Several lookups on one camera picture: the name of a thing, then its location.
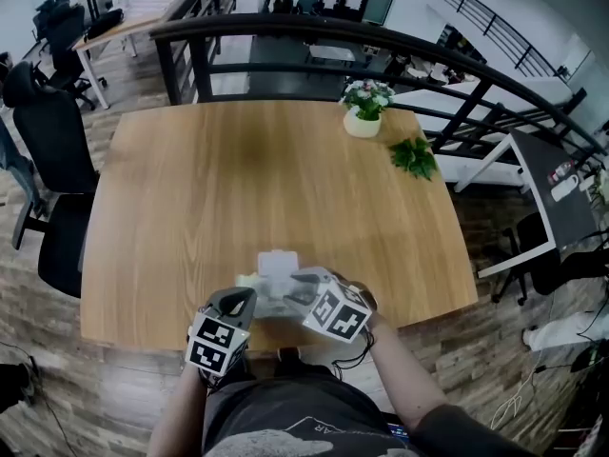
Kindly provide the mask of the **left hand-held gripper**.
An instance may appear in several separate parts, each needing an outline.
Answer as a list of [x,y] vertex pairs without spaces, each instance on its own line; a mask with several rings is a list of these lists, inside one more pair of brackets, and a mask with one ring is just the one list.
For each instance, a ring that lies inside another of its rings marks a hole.
[[256,302],[253,288],[225,288],[212,293],[188,328],[185,362],[206,375],[224,377],[247,348]]

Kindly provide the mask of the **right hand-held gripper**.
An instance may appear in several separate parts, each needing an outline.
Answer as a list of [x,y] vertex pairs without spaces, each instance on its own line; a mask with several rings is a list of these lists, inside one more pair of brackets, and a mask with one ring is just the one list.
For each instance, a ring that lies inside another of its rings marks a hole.
[[352,343],[372,314],[362,291],[322,267],[293,272],[295,282],[288,305],[303,318],[302,324],[333,340]]

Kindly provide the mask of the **pale green plastic box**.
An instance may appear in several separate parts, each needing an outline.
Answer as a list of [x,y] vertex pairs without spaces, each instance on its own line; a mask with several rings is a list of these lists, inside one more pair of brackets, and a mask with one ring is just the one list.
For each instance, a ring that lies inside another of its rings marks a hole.
[[317,297],[314,283],[291,275],[299,269],[295,251],[272,250],[258,254],[258,270],[235,277],[237,287],[253,288],[257,294],[254,317],[290,318],[301,323]]

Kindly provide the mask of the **person's left forearm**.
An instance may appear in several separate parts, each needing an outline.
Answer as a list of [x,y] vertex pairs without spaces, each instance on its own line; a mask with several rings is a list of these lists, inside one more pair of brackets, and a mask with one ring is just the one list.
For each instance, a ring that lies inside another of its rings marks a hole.
[[148,443],[147,457],[201,457],[207,386],[186,364]]

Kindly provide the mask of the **person's right forearm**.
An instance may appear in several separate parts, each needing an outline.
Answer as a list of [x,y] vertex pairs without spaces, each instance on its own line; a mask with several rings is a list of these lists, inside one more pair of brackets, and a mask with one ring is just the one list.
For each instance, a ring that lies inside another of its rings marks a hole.
[[414,430],[437,407],[448,404],[445,393],[378,312],[367,323],[374,343],[370,353],[385,392],[407,430]]

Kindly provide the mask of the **person's dark t-shirt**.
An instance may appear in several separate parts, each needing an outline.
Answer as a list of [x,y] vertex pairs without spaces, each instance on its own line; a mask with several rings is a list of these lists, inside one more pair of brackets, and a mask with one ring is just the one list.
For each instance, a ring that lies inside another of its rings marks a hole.
[[363,392],[333,376],[230,384],[207,400],[204,457],[536,457],[443,405],[406,439]]

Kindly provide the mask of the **wooden table with white legs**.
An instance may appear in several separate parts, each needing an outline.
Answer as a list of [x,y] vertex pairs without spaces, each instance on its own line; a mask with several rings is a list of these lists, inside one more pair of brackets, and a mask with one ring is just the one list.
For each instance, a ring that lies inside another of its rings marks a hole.
[[198,307],[294,251],[303,266],[365,283],[395,327],[474,304],[474,276],[447,187],[388,149],[422,134],[388,109],[372,139],[344,108],[239,101],[123,115],[88,224],[81,333],[119,347],[181,349]]

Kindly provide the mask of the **green leafy plant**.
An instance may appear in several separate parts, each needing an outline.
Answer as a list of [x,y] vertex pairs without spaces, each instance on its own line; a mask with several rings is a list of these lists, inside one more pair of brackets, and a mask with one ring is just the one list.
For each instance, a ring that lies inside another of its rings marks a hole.
[[427,141],[421,137],[404,139],[388,147],[393,166],[414,177],[431,181],[438,170],[437,163]]

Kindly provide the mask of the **flowering plant in white pot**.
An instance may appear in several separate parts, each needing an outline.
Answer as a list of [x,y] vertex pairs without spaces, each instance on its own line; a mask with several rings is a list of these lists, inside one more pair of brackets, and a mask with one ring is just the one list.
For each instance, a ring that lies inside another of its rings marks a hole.
[[395,91],[385,82],[355,80],[347,85],[340,103],[347,107],[346,132],[356,138],[373,138],[381,128],[382,114],[393,103]]

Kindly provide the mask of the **grey table with white legs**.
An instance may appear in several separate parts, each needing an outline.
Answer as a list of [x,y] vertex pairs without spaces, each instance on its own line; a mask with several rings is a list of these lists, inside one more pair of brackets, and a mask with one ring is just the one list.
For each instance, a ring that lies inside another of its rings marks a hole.
[[505,136],[475,167],[468,169],[454,191],[461,192],[508,150],[514,151],[522,169],[524,183],[531,190],[545,231],[545,241],[478,272],[488,277],[528,262],[552,249],[563,250],[597,230],[597,223],[586,194],[579,186],[567,197],[555,202],[548,183],[549,173],[562,162],[570,160],[563,149],[530,134],[513,131]]

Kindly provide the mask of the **white jug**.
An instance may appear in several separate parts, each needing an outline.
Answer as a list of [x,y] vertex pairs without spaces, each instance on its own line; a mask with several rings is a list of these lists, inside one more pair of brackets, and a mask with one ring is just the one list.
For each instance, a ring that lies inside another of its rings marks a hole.
[[555,202],[559,202],[574,191],[580,183],[580,178],[577,174],[571,174],[565,177],[551,189],[551,196]]

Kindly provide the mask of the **black mesh-back office chair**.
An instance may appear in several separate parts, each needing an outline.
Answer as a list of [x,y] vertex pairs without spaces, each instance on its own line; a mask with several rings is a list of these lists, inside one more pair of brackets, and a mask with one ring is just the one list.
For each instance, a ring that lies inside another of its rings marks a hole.
[[39,85],[28,61],[8,73],[3,97],[42,182],[58,194],[47,222],[30,215],[32,200],[23,206],[13,247],[21,247],[27,229],[43,233],[39,277],[80,298],[88,222],[100,177],[89,155],[81,112],[66,91]]

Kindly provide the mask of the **red-label bottle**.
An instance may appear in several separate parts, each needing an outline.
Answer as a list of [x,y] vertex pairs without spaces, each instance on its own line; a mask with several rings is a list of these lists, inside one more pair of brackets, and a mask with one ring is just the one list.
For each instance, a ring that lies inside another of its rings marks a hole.
[[568,160],[556,166],[548,175],[548,183],[551,186],[559,183],[573,168],[574,162]]

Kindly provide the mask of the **checkered cloth stool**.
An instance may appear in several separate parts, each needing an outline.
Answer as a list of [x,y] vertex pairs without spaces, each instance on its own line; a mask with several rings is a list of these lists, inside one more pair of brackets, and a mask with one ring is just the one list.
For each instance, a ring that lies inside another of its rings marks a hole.
[[609,417],[598,418],[573,457],[609,457]]

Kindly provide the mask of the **black curved metal railing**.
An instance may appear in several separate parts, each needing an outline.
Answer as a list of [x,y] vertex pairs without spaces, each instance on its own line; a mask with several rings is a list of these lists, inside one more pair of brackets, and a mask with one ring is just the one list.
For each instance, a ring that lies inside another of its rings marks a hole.
[[[421,78],[391,76],[366,66],[347,64],[343,58],[309,56],[302,60],[272,58],[263,62],[218,64],[221,40],[228,36],[290,38],[305,44],[328,38],[353,45],[370,45],[399,55],[410,55],[436,60],[452,70],[463,71],[477,78],[473,91],[451,90],[446,86],[428,83]],[[159,61],[171,105],[180,105],[183,94],[178,84],[173,43],[190,51],[186,70],[194,74],[198,102],[210,103],[238,100],[297,100],[334,101],[336,95],[317,91],[283,92],[265,89],[260,92],[235,92],[221,96],[213,92],[214,74],[313,74],[321,77],[335,75],[343,79],[362,78],[395,82],[413,90],[426,90],[432,97],[456,100],[454,112],[443,111],[431,102],[422,105],[392,103],[392,108],[409,110],[423,117],[443,120],[438,130],[425,129],[437,153],[480,159],[492,144],[488,135],[507,134],[524,126],[531,128],[535,137],[563,149],[582,166],[590,160],[601,162],[607,152],[590,134],[567,114],[565,105],[553,105],[538,93],[507,75],[464,57],[452,50],[394,30],[369,26],[340,19],[300,14],[235,13],[211,15],[168,21],[155,27],[150,38],[157,47]]]

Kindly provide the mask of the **black straight balcony railing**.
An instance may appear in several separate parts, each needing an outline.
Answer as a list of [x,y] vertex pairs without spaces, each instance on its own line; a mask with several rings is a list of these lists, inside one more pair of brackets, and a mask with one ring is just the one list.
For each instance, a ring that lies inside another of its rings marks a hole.
[[443,2],[480,30],[523,76],[557,77],[566,82],[564,76],[526,38],[480,0]]

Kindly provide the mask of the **light wooden side table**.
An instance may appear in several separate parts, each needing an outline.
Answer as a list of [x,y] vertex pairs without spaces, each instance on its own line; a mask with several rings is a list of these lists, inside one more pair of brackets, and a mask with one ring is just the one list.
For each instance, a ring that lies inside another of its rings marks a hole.
[[109,105],[103,93],[101,78],[95,73],[88,52],[91,49],[105,45],[113,40],[120,39],[131,57],[137,56],[137,49],[133,36],[151,30],[161,22],[170,6],[177,0],[121,0],[119,9],[123,11],[122,21],[115,27],[103,32],[95,38],[82,37],[72,49],[84,68],[85,75],[103,109]]

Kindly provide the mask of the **black bag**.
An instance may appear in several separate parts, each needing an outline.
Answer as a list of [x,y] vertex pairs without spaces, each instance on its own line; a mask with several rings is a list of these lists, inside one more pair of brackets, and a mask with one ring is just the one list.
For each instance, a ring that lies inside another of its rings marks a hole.
[[85,35],[85,41],[87,42],[95,39],[108,30],[117,27],[122,23],[123,19],[124,12],[120,8],[106,12],[90,25]]

